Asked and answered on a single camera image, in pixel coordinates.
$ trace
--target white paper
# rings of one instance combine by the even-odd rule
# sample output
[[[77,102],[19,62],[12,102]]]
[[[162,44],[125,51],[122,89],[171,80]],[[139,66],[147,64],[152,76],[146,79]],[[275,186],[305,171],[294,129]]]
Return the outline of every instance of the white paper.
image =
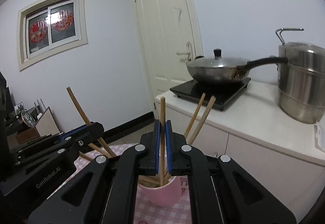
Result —
[[[325,151],[325,130],[318,122],[316,123],[316,126],[317,126],[316,137],[317,137],[318,146],[321,147],[323,151]]]

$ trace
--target wall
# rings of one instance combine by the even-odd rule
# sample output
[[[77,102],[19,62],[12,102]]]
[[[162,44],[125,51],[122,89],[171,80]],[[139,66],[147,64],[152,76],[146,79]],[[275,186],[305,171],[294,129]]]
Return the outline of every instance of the wall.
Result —
[[[16,103],[31,108],[42,98],[63,131],[83,124],[67,86],[89,119],[105,130],[151,111],[130,0],[85,0],[89,44],[19,72],[17,13],[34,1],[7,0],[0,6],[0,70]]]
[[[280,27],[303,27],[283,33],[286,41],[306,41],[325,47],[324,0],[194,0],[204,55],[219,48],[223,56],[250,60],[278,54]],[[275,83],[275,65],[251,70],[253,79]]]

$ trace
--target window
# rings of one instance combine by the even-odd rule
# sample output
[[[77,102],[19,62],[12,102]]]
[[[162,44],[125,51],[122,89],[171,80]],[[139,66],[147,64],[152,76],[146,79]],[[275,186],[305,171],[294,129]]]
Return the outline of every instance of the window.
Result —
[[[19,70],[87,44],[83,0],[40,0],[18,14]]]

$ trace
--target wok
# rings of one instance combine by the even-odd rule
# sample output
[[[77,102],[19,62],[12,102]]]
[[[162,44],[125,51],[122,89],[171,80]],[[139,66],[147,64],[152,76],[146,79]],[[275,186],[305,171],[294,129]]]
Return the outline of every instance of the wok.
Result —
[[[266,64],[287,64],[287,57],[268,57],[254,61],[243,58],[222,58],[221,50],[215,49],[214,58],[196,57],[186,63],[189,74],[199,82],[229,84],[244,80],[252,68]]]

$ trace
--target cabinet door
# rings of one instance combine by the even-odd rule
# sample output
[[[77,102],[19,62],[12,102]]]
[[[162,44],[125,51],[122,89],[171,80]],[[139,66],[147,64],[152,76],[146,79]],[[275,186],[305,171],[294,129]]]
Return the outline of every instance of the cabinet door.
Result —
[[[191,116],[187,116],[174,109],[166,107],[166,120],[171,120],[174,132],[184,134],[191,118]],[[186,141],[189,141],[198,123],[198,120],[194,122]],[[205,155],[215,157],[217,154],[217,156],[220,156],[225,154],[228,134],[228,132],[204,124],[196,137],[193,146],[200,149]]]
[[[308,213],[325,185],[324,168],[229,134],[225,152],[295,215]]]

